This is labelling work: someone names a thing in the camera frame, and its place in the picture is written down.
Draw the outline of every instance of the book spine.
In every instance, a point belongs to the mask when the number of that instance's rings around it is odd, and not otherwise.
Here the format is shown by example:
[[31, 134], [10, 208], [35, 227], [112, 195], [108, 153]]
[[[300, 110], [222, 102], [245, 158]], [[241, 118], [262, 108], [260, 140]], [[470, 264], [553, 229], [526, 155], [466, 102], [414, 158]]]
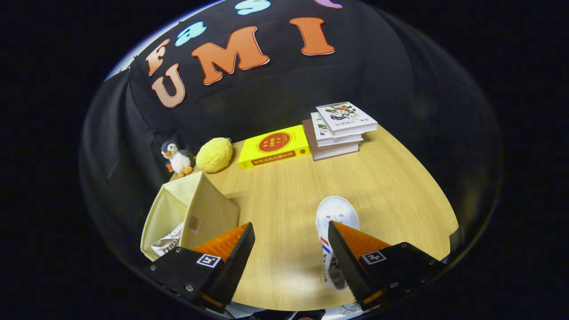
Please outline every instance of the book spine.
[[296, 148], [291, 151], [286, 151], [278, 154], [267, 155], [266, 157], [251, 159], [239, 162], [239, 166], [242, 169], [248, 169], [252, 167], [258, 167], [266, 165], [267, 163], [278, 162], [286, 159], [302, 157], [303, 155], [310, 154], [310, 148], [308, 146], [303, 146]]

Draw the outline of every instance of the yellow plush toy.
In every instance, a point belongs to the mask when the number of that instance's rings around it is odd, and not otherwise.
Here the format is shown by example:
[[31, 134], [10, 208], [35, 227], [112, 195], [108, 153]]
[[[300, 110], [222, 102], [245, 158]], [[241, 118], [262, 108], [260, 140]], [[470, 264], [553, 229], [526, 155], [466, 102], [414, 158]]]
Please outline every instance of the yellow plush toy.
[[196, 165], [208, 173], [218, 172], [229, 165], [232, 155], [231, 139], [213, 138], [200, 148]]

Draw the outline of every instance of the shoe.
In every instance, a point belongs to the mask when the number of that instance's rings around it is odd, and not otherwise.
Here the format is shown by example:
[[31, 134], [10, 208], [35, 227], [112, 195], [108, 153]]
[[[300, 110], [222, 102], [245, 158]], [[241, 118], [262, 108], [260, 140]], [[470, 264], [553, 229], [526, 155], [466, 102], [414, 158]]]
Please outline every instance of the shoe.
[[329, 196], [322, 200], [316, 211], [316, 233], [318, 233], [318, 240], [322, 244], [323, 267], [320, 280], [327, 287], [343, 290], [347, 288], [346, 278], [328, 242], [328, 223], [330, 221], [336, 221], [359, 230], [360, 218], [352, 205], [339, 196]]

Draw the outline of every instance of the orange letter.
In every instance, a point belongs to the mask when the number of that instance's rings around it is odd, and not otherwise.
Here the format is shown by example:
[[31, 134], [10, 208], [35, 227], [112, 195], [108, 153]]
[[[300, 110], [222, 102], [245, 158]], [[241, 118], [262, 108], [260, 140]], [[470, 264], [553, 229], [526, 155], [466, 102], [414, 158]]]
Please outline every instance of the orange letter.
[[300, 29], [302, 34], [302, 39], [304, 40], [304, 48], [302, 48], [302, 53], [307, 56], [315, 55], [329, 55], [334, 53], [334, 47], [330, 46], [326, 42], [326, 37], [322, 32], [321, 24], [324, 20], [320, 18], [294, 18], [290, 20], [291, 24]]
[[156, 91], [158, 95], [158, 99], [166, 108], [173, 108], [179, 105], [182, 100], [184, 100], [185, 96], [185, 89], [182, 80], [180, 79], [180, 75], [178, 74], [178, 64], [172, 65], [172, 67], [166, 70], [166, 76], [172, 79], [172, 83], [176, 88], [176, 94], [172, 97], [166, 92], [166, 88], [164, 87], [164, 77], [160, 77], [154, 81], [152, 84], [152, 89]]
[[166, 53], [166, 48], [164, 46], [170, 42], [170, 39], [166, 39], [162, 41], [162, 43], [151, 52], [148, 57], [146, 57], [146, 61], [148, 61], [148, 67], [150, 70], [148, 71], [148, 76], [151, 76], [158, 67], [162, 64], [162, 59], [159, 59]]
[[255, 40], [257, 27], [245, 27], [231, 34], [227, 41], [227, 49], [211, 42], [202, 44], [192, 52], [192, 56], [200, 60], [204, 70], [204, 84], [210, 85], [219, 81], [223, 73], [217, 71], [214, 64], [223, 71], [232, 74], [235, 71], [235, 59], [239, 55], [239, 69], [247, 70], [269, 62], [269, 57], [259, 49]]

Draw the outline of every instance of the wooden table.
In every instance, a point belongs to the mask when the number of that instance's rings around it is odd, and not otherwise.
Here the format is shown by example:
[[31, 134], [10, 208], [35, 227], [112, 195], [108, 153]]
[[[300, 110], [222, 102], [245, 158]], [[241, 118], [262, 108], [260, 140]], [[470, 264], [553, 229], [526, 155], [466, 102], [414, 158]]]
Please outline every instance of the wooden table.
[[384, 128], [365, 133], [359, 152], [317, 162], [308, 155], [243, 170], [237, 163], [242, 147], [243, 141], [233, 145], [227, 168], [207, 174], [241, 208], [239, 225], [250, 221], [255, 229], [233, 301], [274, 310], [355, 301], [349, 289], [335, 291], [320, 282], [316, 209], [331, 195], [350, 201], [363, 232], [390, 244], [407, 241], [439, 260], [449, 254], [448, 237], [458, 223], [447, 198]]

